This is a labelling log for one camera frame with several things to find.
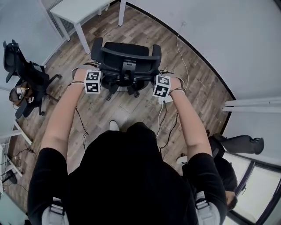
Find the power strip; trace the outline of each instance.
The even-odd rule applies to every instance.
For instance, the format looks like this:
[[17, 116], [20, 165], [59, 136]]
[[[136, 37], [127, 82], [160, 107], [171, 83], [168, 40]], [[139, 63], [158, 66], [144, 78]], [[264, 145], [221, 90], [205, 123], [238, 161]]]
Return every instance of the power strip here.
[[163, 104], [164, 102], [165, 103], [168, 103], [168, 102], [172, 102], [173, 101], [173, 99], [172, 99], [172, 97], [170, 96], [170, 95], [168, 95], [166, 98], [158, 98], [158, 102], [159, 102], [159, 104]]

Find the dark hair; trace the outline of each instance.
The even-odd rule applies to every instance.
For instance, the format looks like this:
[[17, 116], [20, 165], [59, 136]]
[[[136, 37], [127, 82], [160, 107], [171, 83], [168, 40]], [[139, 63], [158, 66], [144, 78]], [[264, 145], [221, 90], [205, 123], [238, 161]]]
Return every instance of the dark hair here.
[[228, 211], [231, 211], [235, 208], [236, 204], [238, 202], [238, 199], [236, 196], [233, 197], [232, 201], [229, 203], [229, 205], [227, 206]]

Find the hand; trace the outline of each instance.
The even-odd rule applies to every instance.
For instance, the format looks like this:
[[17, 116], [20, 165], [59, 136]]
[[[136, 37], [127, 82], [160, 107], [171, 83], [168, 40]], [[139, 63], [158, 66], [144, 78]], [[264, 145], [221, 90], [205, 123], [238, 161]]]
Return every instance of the hand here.
[[180, 79], [171, 77], [171, 90], [175, 90], [178, 87], [182, 87]]
[[87, 70], [86, 69], [78, 68], [76, 70], [76, 72], [75, 72], [74, 80], [73, 81], [82, 81], [82, 82], [84, 82], [86, 74], [87, 74]]

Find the wooden floor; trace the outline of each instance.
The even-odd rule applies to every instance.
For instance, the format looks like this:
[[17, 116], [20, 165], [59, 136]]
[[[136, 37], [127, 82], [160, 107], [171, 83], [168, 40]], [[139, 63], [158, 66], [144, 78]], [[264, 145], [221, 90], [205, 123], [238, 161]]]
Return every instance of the wooden floor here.
[[[173, 71], [177, 76], [184, 79], [185, 83], [187, 82], [186, 69], [177, 50], [177, 37], [175, 35], [153, 19], [130, 7], [126, 7], [122, 27], [118, 26], [118, 15], [119, 3], [116, 3], [107, 12], [103, 12], [102, 16], [95, 16], [83, 26], [89, 46], [92, 46], [96, 37], [103, 37], [104, 43], [114, 41], [144, 45], [149, 47], [150, 53], [152, 52], [152, 45], [158, 44], [162, 48], [160, 69]], [[189, 72], [187, 96], [199, 114], [205, 128], [209, 129], [211, 134], [220, 132], [227, 117], [227, 113], [222, 112], [221, 106], [225, 101], [232, 100], [231, 96], [211, 69], [188, 46], [179, 41], [179, 47]], [[77, 34], [74, 33], [71, 40], [66, 42], [47, 63], [47, 73], [50, 76], [56, 73], [63, 76], [61, 80], [55, 80], [52, 83], [49, 87], [49, 93], [56, 98], [60, 98], [66, 86], [72, 80], [72, 68], [89, 60], [90, 55], [85, 53]], [[124, 131], [133, 123], [142, 121], [157, 132], [157, 121], [161, 106], [157, 103], [157, 98], [152, 97], [151, 85], [140, 91], [140, 97], [136, 99], [127, 93], [117, 93], [110, 101], [106, 101], [107, 94], [108, 90], [105, 89], [99, 95], [83, 94], [78, 103], [82, 120], [90, 133], [86, 140], [87, 145], [108, 129], [110, 120], [115, 120]], [[55, 105], [55, 102], [46, 99], [43, 103], [43, 109], [46, 111], [45, 116], [39, 116], [38, 109], [36, 109], [28, 118], [21, 118], [19, 121], [22, 129], [33, 139], [31, 148], [37, 154]], [[175, 120], [176, 109], [173, 103], [168, 103], [167, 108], [168, 113], [158, 136], [159, 146], [165, 145], [169, 130]], [[69, 173], [79, 166], [84, 155], [83, 133], [83, 128], [76, 114], [68, 146], [67, 164]], [[27, 147], [21, 137], [18, 137], [16, 141], [13, 139], [12, 142], [12, 147], [9, 151], [10, 156], [16, 155]], [[164, 160], [179, 172], [180, 167], [176, 166], [175, 162], [182, 152], [187, 152], [187, 148], [178, 120], [169, 144], [162, 153]], [[28, 190], [36, 157], [27, 151], [24, 151], [19, 156], [24, 175], [18, 180], [18, 183]], [[27, 209], [27, 192], [21, 186], [10, 185], [6, 187], [6, 190], [21, 208]]]

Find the person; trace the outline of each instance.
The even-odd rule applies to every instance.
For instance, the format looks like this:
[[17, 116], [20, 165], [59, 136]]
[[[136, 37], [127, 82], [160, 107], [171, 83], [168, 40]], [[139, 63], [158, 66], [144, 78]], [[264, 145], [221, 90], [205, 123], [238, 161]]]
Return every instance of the person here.
[[238, 199], [235, 195], [235, 190], [238, 185], [235, 171], [231, 163], [220, 156], [215, 157], [214, 162], [216, 169], [218, 170], [218, 173], [223, 181], [228, 211], [231, 211], [235, 208], [238, 202]]
[[[80, 166], [68, 175], [68, 138], [85, 75], [84, 69], [76, 71], [76, 83], [67, 88], [49, 119], [29, 184], [32, 225], [42, 224], [54, 197], [61, 200], [71, 225], [197, 224], [192, 187], [204, 191], [207, 206], [215, 206], [222, 224], [227, 213], [223, 183], [204, 126], [183, 90], [170, 95], [188, 149], [187, 166], [192, 171], [188, 181], [162, 160], [155, 133], [141, 122], [123, 133], [112, 121], [111, 130], [87, 147]], [[178, 78], [171, 78], [171, 88], [181, 88]]]

